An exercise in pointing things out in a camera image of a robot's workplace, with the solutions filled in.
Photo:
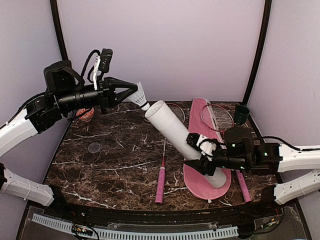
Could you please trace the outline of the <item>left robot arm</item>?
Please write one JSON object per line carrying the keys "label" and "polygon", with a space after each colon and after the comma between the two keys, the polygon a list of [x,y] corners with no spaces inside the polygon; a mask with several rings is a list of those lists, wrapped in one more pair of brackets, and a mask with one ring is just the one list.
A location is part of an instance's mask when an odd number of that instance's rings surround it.
{"label": "left robot arm", "polygon": [[[113,108],[138,90],[135,83],[105,77],[86,85],[69,60],[58,61],[43,71],[45,92],[28,99],[17,113],[0,127],[0,154],[3,156],[23,141],[43,133],[69,113],[100,106]],[[54,186],[21,177],[0,165],[0,191],[24,200],[50,206],[60,218],[67,218],[70,206]]]}

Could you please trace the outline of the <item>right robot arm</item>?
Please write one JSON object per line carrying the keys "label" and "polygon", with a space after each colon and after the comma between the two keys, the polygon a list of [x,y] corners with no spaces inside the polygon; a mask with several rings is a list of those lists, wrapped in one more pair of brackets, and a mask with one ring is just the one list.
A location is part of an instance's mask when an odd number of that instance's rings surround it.
{"label": "right robot arm", "polygon": [[274,201],[283,205],[320,188],[320,147],[297,147],[279,137],[274,140],[255,145],[251,131],[245,127],[228,129],[222,143],[203,134],[189,133],[186,142],[200,156],[184,163],[204,176],[213,176],[219,168],[246,171],[259,176],[310,170],[310,173],[289,182],[263,189],[261,201],[255,205],[255,213],[266,217],[274,210]]}

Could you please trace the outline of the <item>white shuttlecock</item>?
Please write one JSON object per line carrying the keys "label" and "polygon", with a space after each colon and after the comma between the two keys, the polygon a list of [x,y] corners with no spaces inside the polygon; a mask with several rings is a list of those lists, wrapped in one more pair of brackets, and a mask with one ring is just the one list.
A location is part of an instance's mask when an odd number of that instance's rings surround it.
{"label": "white shuttlecock", "polygon": [[129,97],[127,97],[124,101],[131,102],[137,105],[141,110],[147,111],[150,108],[150,104],[146,99],[142,83],[139,81],[136,85],[137,91]]}

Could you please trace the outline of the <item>clear plastic tube lid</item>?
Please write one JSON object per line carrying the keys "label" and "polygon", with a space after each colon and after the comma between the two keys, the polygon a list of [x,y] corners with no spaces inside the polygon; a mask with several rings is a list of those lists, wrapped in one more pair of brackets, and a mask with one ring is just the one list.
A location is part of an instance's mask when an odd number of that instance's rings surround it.
{"label": "clear plastic tube lid", "polygon": [[101,145],[98,142],[93,142],[88,146],[88,151],[92,154],[95,154],[100,151]]}

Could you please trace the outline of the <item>white shuttlecock tube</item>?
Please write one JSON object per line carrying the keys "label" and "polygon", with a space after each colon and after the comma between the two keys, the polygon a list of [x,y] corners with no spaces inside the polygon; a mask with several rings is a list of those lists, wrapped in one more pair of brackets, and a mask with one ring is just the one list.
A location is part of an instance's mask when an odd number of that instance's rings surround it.
{"label": "white shuttlecock tube", "polygon": [[[145,117],[178,150],[184,160],[200,159],[201,153],[187,144],[190,132],[163,100],[152,104],[145,112]],[[184,165],[183,178],[199,183],[207,182],[215,189],[226,189],[229,186],[226,174],[219,168],[215,170],[213,176],[208,176],[201,175],[193,168]]]}

